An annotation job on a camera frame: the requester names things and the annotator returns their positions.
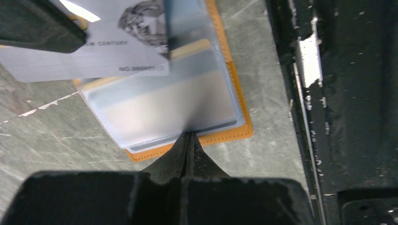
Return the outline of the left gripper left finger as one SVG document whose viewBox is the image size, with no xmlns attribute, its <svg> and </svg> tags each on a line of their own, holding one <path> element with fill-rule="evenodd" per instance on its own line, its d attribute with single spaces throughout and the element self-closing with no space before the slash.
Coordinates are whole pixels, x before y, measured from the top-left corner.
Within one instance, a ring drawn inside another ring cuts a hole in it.
<svg viewBox="0 0 398 225">
<path fill-rule="evenodd" d="M 39 171 L 19 187 L 3 225 L 177 225 L 189 135 L 141 171 Z"/>
</svg>

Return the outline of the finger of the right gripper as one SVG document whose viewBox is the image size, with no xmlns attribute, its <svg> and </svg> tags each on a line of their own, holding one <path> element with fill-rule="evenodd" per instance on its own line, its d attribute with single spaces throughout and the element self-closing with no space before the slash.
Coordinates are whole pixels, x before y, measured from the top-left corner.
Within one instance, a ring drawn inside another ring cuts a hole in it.
<svg viewBox="0 0 398 225">
<path fill-rule="evenodd" d="M 73 53 L 87 34 L 48 0 L 2 0 L 0 44 L 57 53 Z"/>
</svg>

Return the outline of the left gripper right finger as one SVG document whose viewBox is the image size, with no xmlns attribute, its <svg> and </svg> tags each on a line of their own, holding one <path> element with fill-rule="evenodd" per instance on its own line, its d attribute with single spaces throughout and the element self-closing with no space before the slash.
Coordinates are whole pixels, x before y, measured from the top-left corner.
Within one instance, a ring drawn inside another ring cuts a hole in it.
<svg viewBox="0 0 398 225">
<path fill-rule="evenodd" d="M 174 144 L 183 159 L 175 224 L 314 225 L 301 184 L 281 178 L 229 177 L 203 151 L 198 137 L 184 133 Z"/>
</svg>

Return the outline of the gold striped card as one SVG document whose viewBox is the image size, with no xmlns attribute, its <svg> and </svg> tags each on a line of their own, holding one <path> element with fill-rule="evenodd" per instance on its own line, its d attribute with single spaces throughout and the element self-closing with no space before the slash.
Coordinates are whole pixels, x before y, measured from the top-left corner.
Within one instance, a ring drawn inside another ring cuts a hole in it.
<svg viewBox="0 0 398 225">
<path fill-rule="evenodd" d="M 122 149 L 145 151 L 183 132 L 207 135 L 244 124 L 220 48 L 206 39 L 175 49 L 166 76 L 100 78 L 81 94 Z"/>
</svg>

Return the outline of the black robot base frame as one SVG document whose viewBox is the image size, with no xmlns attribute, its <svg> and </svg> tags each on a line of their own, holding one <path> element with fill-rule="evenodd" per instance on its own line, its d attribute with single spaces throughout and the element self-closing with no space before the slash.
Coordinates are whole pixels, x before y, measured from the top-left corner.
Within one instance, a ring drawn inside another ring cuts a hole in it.
<svg viewBox="0 0 398 225">
<path fill-rule="evenodd" d="M 397 1 L 265 4 L 316 223 L 397 224 Z"/>
</svg>

